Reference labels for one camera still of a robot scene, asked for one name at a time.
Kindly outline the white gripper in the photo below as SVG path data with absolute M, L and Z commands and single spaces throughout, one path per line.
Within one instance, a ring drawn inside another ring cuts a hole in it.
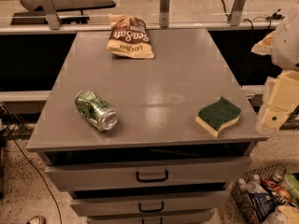
M 299 106 L 299 72 L 283 71 L 276 79 L 268 105 L 258 113 L 255 130 L 263 135 L 275 135 Z

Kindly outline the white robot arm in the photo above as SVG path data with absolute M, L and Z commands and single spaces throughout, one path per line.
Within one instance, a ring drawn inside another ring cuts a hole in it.
M 272 64 L 282 69 L 277 78 L 269 78 L 264 84 L 263 104 L 255 126 L 258 133 L 271 135 L 299 106 L 299 6 L 251 51 L 270 55 Z

